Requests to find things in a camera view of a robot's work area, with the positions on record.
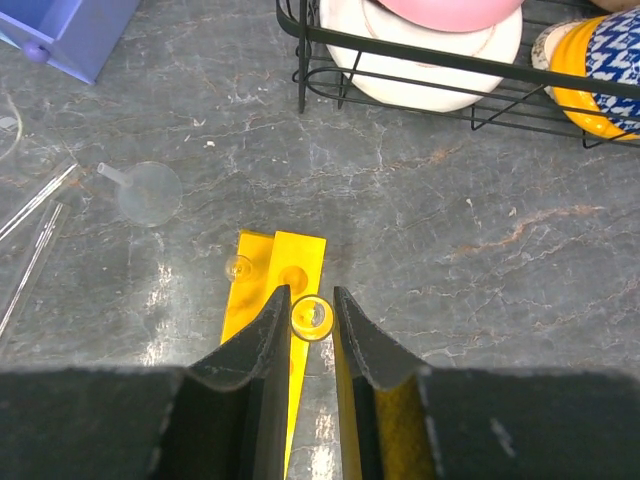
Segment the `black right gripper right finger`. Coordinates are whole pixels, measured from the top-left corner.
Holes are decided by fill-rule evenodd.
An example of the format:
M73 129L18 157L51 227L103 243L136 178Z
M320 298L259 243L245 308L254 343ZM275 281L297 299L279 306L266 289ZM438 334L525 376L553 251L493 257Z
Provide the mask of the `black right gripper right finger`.
M611 369L442 368L333 293L347 479L635 479L639 382Z

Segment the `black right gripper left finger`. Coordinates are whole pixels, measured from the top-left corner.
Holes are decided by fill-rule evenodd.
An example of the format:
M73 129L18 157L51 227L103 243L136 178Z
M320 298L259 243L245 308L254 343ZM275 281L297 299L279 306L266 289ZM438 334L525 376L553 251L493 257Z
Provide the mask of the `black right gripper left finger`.
M5 479L279 479L291 294L195 364L1 371Z

